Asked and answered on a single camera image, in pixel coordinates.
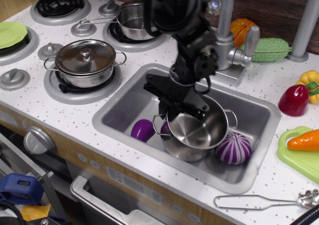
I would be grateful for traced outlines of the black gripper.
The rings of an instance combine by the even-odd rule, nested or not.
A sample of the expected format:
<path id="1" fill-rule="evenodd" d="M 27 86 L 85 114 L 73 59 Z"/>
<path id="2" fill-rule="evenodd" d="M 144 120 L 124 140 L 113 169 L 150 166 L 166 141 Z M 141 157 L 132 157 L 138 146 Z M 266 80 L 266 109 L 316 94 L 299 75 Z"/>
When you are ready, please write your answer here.
<path id="1" fill-rule="evenodd" d="M 203 118 L 209 111 L 209 105 L 203 96 L 209 92 L 198 91 L 195 84 L 179 84 L 172 76 L 146 75 L 144 89 L 159 99 L 159 114 L 176 118 L 187 113 L 195 118 Z"/>

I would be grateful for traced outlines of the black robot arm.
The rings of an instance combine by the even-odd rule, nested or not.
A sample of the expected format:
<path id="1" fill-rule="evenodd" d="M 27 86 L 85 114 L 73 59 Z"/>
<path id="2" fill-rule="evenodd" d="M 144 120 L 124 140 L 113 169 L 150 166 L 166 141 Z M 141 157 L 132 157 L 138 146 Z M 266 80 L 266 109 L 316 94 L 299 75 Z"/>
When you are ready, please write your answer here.
<path id="1" fill-rule="evenodd" d="M 177 41 L 177 58 L 168 76 L 148 74 L 144 89 L 159 99 L 159 113 L 172 118 L 188 113 L 202 119 L 209 110 L 195 84 L 210 87 L 217 66 L 216 34 L 205 18 L 205 0 L 143 0 L 144 22 L 149 35 L 170 34 Z"/>

